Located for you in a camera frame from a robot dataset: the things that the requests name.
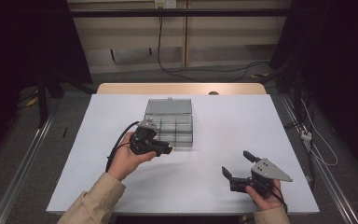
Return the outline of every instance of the gray floor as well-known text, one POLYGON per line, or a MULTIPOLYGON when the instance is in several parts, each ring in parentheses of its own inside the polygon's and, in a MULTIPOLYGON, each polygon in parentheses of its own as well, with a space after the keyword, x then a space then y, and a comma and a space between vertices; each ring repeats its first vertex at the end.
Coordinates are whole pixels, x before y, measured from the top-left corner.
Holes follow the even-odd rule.
MULTIPOLYGON (((214 69, 223 68, 233 68, 233 66, 214 67, 214 69)), ((269 71, 266 66, 258 66, 250 69, 248 75, 269 71)), ((192 71, 180 74, 207 82, 228 82, 243 75, 244 71, 241 70, 238 73, 192 71)), ((237 82, 250 80, 248 75, 247 78, 237 82)), ((190 82, 191 80, 169 76, 159 70, 154 70, 96 75, 94 81, 93 87, 95 88, 103 82, 190 82)), ((90 96, 86 93, 71 86, 62 85, 65 89, 64 97, 62 99, 48 99, 50 105, 59 105, 59 108, 25 178, 17 200, 7 217, 7 223, 56 223, 59 219, 58 216, 47 213, 46 208, 90 101, 90 96)), ((290 117, 283 105, 282 97, 277 94, 273 85, 274 83, 270 82, 266 89, 277 108, 282 124, 287 124, 291 121, 290 117)), ((31 90, 32 88, 24 90, 21 94, 26 95, 31 90)), ((358 161, 352 156, 346 143, 334 135, 330 123, 317 105, 312 104, 311 107, 315 110, 314 122, 318 131, 338 156, 338 165, 330 167, 330 171, 342 187, 358 217, 358 161)), ((34 139, 38 121, 37 105, 19 109, 7 135, 2 140, 0 145, 0 200, 34 139)), ((308 175, 308 156, 298 138, 296 129, 288 130, 287 135, 304 174, 308 175)), ((331 153, 319 138, 315 139, 315 143, 322 151, 325 160, 333 161, 334 158, 332 158, 331 153)), ((313 193, 321 212, 315 215, 290 217, 291 222, 346 223, 321 176, 317 172, 316 174, 313 193)), ((237 221, 237 217, 119 217, 117 219, 117 223, 237 223, 237 221)))

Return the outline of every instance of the black curtain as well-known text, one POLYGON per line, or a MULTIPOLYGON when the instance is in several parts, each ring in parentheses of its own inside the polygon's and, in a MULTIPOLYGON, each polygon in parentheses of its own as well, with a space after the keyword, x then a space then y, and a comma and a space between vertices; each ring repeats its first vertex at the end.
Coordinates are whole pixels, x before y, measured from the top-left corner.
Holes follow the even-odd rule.
POLYGON ((19 92, 37 85, 42 73, 57 89, 64 75, 91 83, 90 71, 65 0, 0 0, 0 139, 19 100, 19 92))

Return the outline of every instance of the cable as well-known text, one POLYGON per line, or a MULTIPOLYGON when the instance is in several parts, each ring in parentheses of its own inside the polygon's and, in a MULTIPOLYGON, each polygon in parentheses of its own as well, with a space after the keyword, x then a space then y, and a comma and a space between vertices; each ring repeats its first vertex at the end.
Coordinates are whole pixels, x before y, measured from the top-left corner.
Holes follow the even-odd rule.
POLYGON ((278 189, 278 187, 276 187, 275 185, 273 185, 273 187, 274 187, 275 189, 277 189, 278 192, 281 194, 281 197, 278 196, 276 193, 274 193, 271 189, 266 188, 266 186, 264 186, 263 184, 261 184, 260 182, 258 182, 256 179, 254 179, 254 182, 255 182, 256 184, 258 184, 259 186, 261 186, 263 189, 266 189, 266 190, 268 191, 268 193, 270 193, 272 196, 274 196, 276 199, 278 199, 278 201, 280 201, 280 203, 282 203, 283 208, 284 208, 284 211, 285 211, 286 214, 287 214, 287 204, 284 202, 282 192, 281 192, 280 189, 278 189))
POLYGON ((308 118, 310 119, 310 125, 313 127, 313 129, 315 130, 315 132, 322 138, 322 140, 323 140, 323 141, 327 144, 327 146, 330 148, 331 152, 333 153, 334 157, 336 158, 336 162, 335 162, 335 163, 327 163, 327 162, 325 162, 322 158, 318 157, 318 156, 315 154, 315 152, 312 150, 312 148, 311 148, 311 146, 310 146, 310 142, 304 140, 304 143, 305 143, 305 146, 306 146, 307 150, 310 151, 310 152, 315 156, 315 158, 316 158, 318 161, 320 161, 321 163, 323 163, 324 165, 328 165, 328 166, 335 166, 335 165, 337 165, 337 164, 338 164, 338 157, 337 157, 336 153, 335 153, 334 150, 330 147, 330 145, 326 142, 326 140, 324 140, 324 138, 323 138, 322 135, 318 132, 318 130, 315 128, 315 125, 313 124, 313 122, 312 122, 312 120, 311 120, 311 118, 310 118, 310 113, 308 112, 308 109, 307 109, 307 107, 306 107, 306 105, 305 105, 305 103, 304 103, 304 101, 303 101, 302 99, 301 99, 301 102, 302 102, 302 104, 303 104, 303 106, 304 106, 304 109, 305 109, 305 111, 306 111, 306 113, 307 113, 308 118))
POLYGON ((121 139, 122 139, 122 138, 124 137, 124 135, 127 133, 127 131, 128 131, 130 128, 132 128, 132 126, 136 125, 137 123, 139 123, 139 121, 135 121, 135 122, 133 122, 132 124, 130 124, 130 126, 128 126, 128 127, 126 128, 126 130, 124 130, 124 132, 121 134, 121 136, 120 136, 120 137, 118 138, 118 140, 116 141, 116 144, 115 144, 115 146, 112 148, 112 151, 110 152, 110 155, 107 157, 107 164, 106 164, 106 168, 105 168, 105 171, 106 171, 106 172, 109 170, 109 167, 110 167, 110 165, 112 164, 112 160, 113 160, 113 158, 115 157, 116 151, 117 151, 120 147, 126 145, 126 143, 124 143, 124 144, 121 144, 120 147, 118 147, 118 143, 121 141, 121 139))
POLYGON ((235 68, 235 69, 228 69, 228 70, 215 70, 215 69, 204 69, 204 68, 186 68, 186 69, 177 69, 177 70, 167 70, 166 68, 164 68, 164 66, 162 66, 162 63, 161 63, 161 59, 160 59, 160 49, 161 49, 161 33, 162 33, 162 17, 159 17, 159 33, 158 33, 158 66, 159 68, 164 71, 165 73, 171 75, 171 76, 175 76, 175 77, 183 77, 183 78, 186 78, 186 79, 189 79, 189 80, 192 80, 192 81, 196 81, 196 82, 204 82, 202 80, 196 80, 194 78, 191 78, 191 77, 186 77, 186 76, 182 76, 182 75, 177 75, 175 73, 178 73, 178 72, 189 72, 189 71, 203 71, 203 72, 221 72, 221 73, 224 73, 224 72, 236 72, 236 71, 241 71, 241 70, 246 70, 245 71, 245 74, 242 75, 241 77, 238 77, 234 80, 231 80, 229 82, 234 82, 242 77, 244 77, 246 75, 246 73, 248 72, 248 69, 250 67, 253 67, 253 66, 256 66, 256 65, 259 65, 261 63, 269 63, 269 62, 252 62, 252 63, 249 63, 248 65, 244 66, 244 67, 241 67, 241 68, 235 68))

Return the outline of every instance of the person's left hand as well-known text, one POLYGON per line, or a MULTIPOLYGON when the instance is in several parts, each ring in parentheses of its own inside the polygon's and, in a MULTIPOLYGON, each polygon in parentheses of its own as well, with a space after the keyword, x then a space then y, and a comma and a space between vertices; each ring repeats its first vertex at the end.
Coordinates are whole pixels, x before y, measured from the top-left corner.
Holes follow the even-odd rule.
POLYGON ((117 149, 112 164, 107 171, 108 174, 119 181, 125 179, 127 175, 131 174, 139 164, 145 161, 151 161, 154 157, 156 157, 156 152, 154 151, 143 155, 135 155, 130 150, 130 137, 132 134, 133 133, 126 133, 126 135, 124 135, 123 140, 119 144, 121 147, 117 149))

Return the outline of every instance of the power outlet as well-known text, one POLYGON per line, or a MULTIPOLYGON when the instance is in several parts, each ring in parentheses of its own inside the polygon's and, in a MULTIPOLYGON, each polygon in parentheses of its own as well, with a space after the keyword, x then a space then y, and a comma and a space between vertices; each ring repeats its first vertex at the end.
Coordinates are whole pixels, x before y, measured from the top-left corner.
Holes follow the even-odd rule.
POLYGON ((176 8, 176 0, 166 0, 165 8, 176 8))
POLYGON ((165 8, 165 0, 155 0, 155 8, 165 8))

